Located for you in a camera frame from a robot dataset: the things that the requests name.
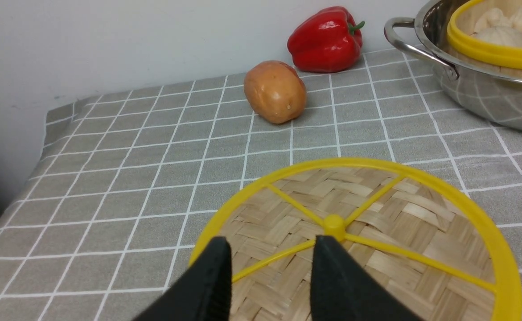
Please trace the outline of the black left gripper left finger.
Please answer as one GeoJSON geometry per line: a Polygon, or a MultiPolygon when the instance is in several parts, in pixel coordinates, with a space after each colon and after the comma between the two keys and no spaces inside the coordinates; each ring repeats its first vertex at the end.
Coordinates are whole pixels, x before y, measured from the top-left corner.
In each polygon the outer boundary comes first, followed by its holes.
{"type": "Polygon", "coordinates": [[[197,260],[135,321],[228,321],[232,299],[231,247],[215,236],[197,260]]]}

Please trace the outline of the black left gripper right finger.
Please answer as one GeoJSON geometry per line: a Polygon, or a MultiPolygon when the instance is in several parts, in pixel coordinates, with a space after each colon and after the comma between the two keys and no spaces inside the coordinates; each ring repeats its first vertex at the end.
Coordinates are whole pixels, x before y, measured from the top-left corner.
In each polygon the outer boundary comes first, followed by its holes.
{"type": "Polygon", "coordinates": [[[316,236],[310,313],[314,321],[419,321],[362,268],[334,237],[316,236]]]}

